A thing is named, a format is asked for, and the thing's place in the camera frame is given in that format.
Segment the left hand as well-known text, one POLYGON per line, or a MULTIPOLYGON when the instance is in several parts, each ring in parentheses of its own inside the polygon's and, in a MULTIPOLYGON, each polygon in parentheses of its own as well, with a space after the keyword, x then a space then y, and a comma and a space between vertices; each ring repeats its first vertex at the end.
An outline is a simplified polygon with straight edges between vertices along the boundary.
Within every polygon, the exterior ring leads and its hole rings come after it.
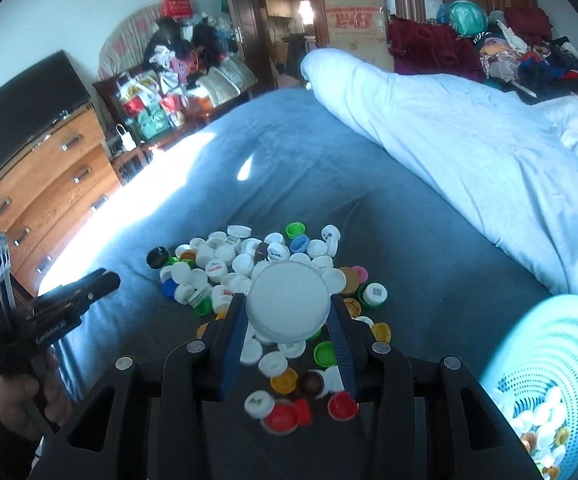
POLYGON ((46 399, 45 417, 53 424, 64 426, 73 411, 53 348, 45 351, 45 365, 46 376, 42 382, 29 375, 0 377, 0 422, 7 430, 30 441, 37 441, 42 436, 26 408, 26 403, 39 392, 46 399))

